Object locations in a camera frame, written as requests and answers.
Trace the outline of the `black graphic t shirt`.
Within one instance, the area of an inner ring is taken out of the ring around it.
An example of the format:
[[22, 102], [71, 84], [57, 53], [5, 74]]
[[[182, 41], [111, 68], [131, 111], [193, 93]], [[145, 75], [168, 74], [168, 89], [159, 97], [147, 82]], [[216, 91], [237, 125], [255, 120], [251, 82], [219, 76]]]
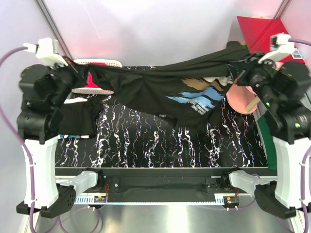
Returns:
[[203, 129], [222, 122], [222, 101], [233, 84], [227, 63], [250, 53], [237, 41], [188, 61], [145, 70], [90, 64], [102, 89], [124, 106], [164, 119], [173, 127]]

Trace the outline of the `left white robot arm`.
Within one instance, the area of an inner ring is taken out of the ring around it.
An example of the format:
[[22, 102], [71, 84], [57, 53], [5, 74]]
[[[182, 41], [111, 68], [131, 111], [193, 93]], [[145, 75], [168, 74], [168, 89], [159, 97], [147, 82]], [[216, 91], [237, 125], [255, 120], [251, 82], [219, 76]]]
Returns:
[[37, 44], [26, 44], [41, 61], [21, 73], [19, 87], [23, 93], [17, 133], [21, 138], [26, 166], [26, 196], [17, 212], [55, 218], [68, 212], [77, 196], [92, 189], [100, 192], [105, 180], [101, 173], [87, 168], [65, 182], [55, 177], [55, 151], [62, 120], [60, 111], [72, 89], [86, 82], [74, 62], [57, 53], [57, 40], [43, 38]]

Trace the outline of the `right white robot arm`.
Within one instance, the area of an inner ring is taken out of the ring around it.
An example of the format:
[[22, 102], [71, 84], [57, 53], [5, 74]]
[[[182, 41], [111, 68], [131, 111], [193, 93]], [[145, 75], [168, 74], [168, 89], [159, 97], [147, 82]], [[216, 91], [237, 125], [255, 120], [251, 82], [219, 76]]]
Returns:
[[285, 61], [276, 69], [276, 63], [294, 50], [291, 36], [279, 33], [271, 36], [268, 53], [256, 52], [228, 64], [234, 83], [251, 87], [267, 108], [264, 116], [276, 149], [277, 179], [264, 181], [232, 168], [222, 175], [221, 188], [228, 193], [245, 191], [263, 211], [282, 219], [311, 210], [311, 112], [301, 102], [311, 85], [310, 72], [296, 61]]

